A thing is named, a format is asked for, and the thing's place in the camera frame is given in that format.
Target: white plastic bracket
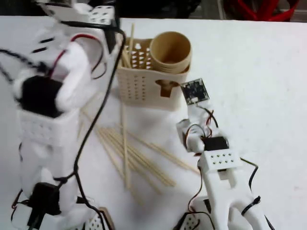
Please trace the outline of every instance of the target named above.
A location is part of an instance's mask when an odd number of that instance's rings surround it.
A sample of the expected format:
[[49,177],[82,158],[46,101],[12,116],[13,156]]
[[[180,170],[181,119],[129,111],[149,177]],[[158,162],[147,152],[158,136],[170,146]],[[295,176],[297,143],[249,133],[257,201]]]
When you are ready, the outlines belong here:
[[213,170],[230,169],[242,166],[242,162],[235,151],[222,149],[215,151],[205,151],[200,159],[204,173]]
[[111,25],[114,15],[115,10],[113,6],[97,6],[91,11],[89,22],[102,25]]

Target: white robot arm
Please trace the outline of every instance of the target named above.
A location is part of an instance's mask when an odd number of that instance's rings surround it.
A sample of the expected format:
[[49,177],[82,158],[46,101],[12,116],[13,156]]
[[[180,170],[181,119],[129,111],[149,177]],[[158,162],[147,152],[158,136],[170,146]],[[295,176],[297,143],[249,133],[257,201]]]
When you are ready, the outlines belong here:
[[[181,88],[190,119],[178,123],[178,134],[188,152],[200,156],[198,168],[208,192],[206,197],[193,200],[193,210],[189,205],[190,216],[199,220],[194,227],[198,230],[274,229],[262,212],[260,197],[252,194],[244,180],[242,161],[246,160],[229,148],[218,128],[202,79],[182,84]],[[184,224],[176,229],[184,229]]]
[[[98,210],[80,187],[77,162],[82,148],[78,151],[76,143],[80,109],[97,91],[95,70],[100,64],[106,68],[113,61],[112,52],[118,51],[115,8],[93,8],[74,0],[38,2],[60,22],[38,32],[38,47],[29,55],[33,61],[45,63],[47,71],[23,69],[12,83],[19,103],[22,192],[28,198],[14,202],[12,224],[20,230],[88,230],[95,223],[96,229],[112,230],[107,211]],[[116,62],[109,66],[117,65],[123,44]],[[114,73],[115,67],[109,73],[110,84]]]

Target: plastic basket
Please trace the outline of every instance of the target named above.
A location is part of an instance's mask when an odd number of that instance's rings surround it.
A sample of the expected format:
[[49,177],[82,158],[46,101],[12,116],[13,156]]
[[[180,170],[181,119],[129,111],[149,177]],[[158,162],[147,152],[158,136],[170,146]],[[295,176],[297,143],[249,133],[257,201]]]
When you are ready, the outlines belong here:
[[120,97],[126,104],[176,110],[180,107],[180,84],[186,81],[189,67],[180,74],[152,70],[149,46],[152,39],[133,39],[132,68],[118,66]]

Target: cup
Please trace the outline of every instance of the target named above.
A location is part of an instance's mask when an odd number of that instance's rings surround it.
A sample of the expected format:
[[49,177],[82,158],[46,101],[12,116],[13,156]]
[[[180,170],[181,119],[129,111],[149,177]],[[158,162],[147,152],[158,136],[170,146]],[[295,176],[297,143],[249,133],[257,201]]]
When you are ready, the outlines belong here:
[[151,41],[149,49],[153,69],[160,72],[182,73],[191,62],[191,43],[178,32],[159,34]]

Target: table surface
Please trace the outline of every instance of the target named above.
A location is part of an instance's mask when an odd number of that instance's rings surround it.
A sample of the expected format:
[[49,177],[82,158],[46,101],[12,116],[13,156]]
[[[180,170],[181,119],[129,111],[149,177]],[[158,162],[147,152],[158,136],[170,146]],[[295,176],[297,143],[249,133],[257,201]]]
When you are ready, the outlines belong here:
[[[204,20],[123,19],[122,28],[135,37],[152,38],[163,31],[185,34],[193,46],[189,80],[203,78],[220,127],[241,156],[260,166],[253,192],[261,196],[265,214],[278,230],[307,226],[307,24]],[[0,46],[26,54],[33,34],[51,24],[44,17],[0,17]],[[20,64],[1,56],[1,64],[14,76]],[[101,80],[104,92],[107,79]],[[104,126],[119,122],[117,82],[99,120]],[[10,206],[20,189],[16,105],[10,87],[0,78],[0,222],[12,229]],[[130,131],[165,147],[196,165],[176,132],[176,122],[187,117],[185,106],[176,112],[127,108]],[[80,161],[85,192],[106,206],[118,230],[171,229],[197,192],[200,178],[144,146],[144,154],[157,162],[177,186],[156,195],[149,185],[132,175],[132,184],[145,204],[139,206],[91,135]],[[252,168],[245,165],[246,181]]]

